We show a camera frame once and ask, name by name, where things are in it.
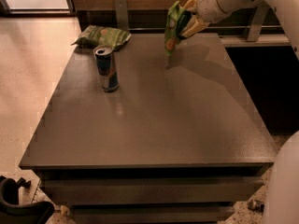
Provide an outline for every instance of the blue can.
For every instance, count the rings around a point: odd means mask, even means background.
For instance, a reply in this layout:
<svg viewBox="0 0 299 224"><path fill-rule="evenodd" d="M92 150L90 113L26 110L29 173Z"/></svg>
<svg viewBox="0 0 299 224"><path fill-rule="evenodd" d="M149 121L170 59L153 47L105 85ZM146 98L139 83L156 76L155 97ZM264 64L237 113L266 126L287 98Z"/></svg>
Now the blue can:
<svg viewBox="0 0 299 224"><path fill-rule="evenodd" d="M93 53L103 90L105 92L113 92L117 90L119 81L114 63L113 49L107 46L99 46L93 50Z"/></svg>

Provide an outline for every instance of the gray surface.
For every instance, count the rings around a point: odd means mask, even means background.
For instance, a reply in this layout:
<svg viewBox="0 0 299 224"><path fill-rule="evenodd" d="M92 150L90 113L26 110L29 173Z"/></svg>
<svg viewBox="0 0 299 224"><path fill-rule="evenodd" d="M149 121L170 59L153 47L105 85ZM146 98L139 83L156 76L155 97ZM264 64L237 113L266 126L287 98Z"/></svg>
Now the gray surface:
<svg viewBox="0 0 299 224"><path fill-rule="evenodd" d="M91 49L76 49L21 168L273 162L276 149L217 35L181 43L133 35L104 93Z"/></svg>

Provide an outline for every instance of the floor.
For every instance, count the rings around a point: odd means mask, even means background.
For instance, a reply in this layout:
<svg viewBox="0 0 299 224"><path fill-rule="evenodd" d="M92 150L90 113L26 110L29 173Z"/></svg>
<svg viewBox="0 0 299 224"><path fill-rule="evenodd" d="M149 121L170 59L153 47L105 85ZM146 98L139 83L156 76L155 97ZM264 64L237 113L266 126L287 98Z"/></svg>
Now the floor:
<svg viewBox="0 0 299 224"><path fill-rule="evenodd" d="M21 189L21 203L48 199L37 188L38 178L18 167L33 132L61 77L80 33L76 18L0 18L0 175L32 181ZM278 147L288 135L273 135ZM252 198L263 201L268 181ZM73 223L61 215L61 208L48 223ZM220 224L258 224L262 214L252 212L247 203L236 203L236 213Z"/></svg>

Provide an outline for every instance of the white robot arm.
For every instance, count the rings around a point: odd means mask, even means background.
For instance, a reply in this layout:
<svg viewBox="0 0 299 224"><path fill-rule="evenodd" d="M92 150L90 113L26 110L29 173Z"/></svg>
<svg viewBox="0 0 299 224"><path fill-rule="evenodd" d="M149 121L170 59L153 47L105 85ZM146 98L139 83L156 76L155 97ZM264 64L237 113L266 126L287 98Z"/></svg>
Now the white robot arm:
<svg viewBox="0 0 299 224"><path fill-rule="evenodd" d="M276 12L299 59L299 0L189 0L184 8L194 15L181 35L188 38L205 29L202 24L217 23L236 10L257 7L264 2Z"/></svg>

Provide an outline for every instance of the energy drink can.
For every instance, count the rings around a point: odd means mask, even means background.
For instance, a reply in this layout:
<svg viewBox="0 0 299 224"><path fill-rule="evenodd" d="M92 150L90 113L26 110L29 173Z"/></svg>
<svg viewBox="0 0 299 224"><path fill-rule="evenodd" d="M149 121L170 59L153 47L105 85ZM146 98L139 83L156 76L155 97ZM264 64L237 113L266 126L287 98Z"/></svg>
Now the energy drink can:
<svg viewBox="0 0 299 224"><path fill-rule="evenodd" d="M112 48L99 46L93 50L93 53L103 90L105 92L115 91L119 87L119 81Z"/></svg>

